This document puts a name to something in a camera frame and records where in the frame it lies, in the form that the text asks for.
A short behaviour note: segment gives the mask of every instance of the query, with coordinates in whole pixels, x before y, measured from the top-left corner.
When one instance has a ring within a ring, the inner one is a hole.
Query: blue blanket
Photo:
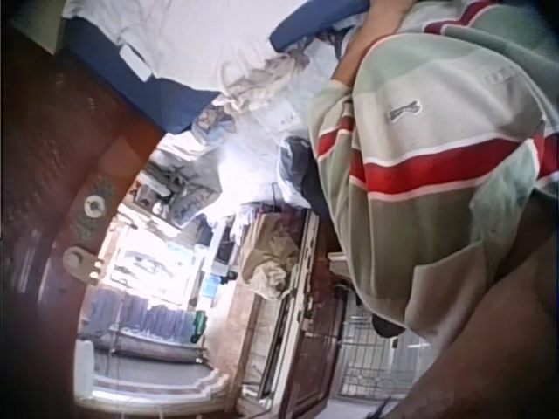
[[[277,52],[308,36],[316,35],[346,17],[369,9],[369,0],[308,0],[272,32]]]

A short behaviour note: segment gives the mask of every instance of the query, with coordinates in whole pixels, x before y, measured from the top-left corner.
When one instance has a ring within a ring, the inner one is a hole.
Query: plastic bag
[[[278,185],[284,201],[294,207],[310,208],[301,194],[301,183],[312,153],[310,144],[300,137],[287,137],[279,145]]]

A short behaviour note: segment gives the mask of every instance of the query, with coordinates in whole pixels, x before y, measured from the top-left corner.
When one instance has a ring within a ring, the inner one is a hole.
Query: white fabric
[[[269,37],[306,0],[68,0],[117,45],[138,51],[157,78],[229,93],[268,59]]]

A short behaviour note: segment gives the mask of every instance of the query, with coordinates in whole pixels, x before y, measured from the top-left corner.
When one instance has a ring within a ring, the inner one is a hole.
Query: crumpled cloth
[[[264,299],[281,299],[287,275],[299,256],[283,218],[282,214],[259,214],[240,250],[238,277]]]

